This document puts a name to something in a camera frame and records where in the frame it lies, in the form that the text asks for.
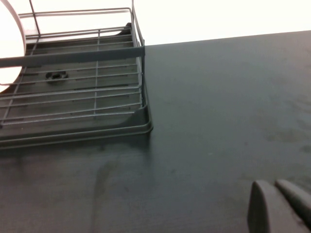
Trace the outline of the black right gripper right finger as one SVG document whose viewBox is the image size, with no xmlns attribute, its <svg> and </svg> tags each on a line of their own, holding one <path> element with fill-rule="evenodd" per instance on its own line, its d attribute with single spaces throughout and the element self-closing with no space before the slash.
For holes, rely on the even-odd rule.
<svg viewBox="0 0 311 233">
<path fill-rule="evenodd" d="M 295 213 L 304 221 L 306 226 L 311 225 L 311 195 L 301 187 L 288 180 L 276 180 L 276 188 L 282 193 Z"/>
</svg>

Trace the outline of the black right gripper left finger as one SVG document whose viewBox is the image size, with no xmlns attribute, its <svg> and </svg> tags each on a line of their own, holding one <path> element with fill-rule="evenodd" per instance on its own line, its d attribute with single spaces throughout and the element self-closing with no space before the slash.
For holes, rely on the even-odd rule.
<svg viewBox="0 0 311 233">
<path fill-rule="evenodd" d="M 252 183 L 247 213 L 250 233 L 309 233 L 311 226 L 295 213 L 275 184 Z"/>
</svg>

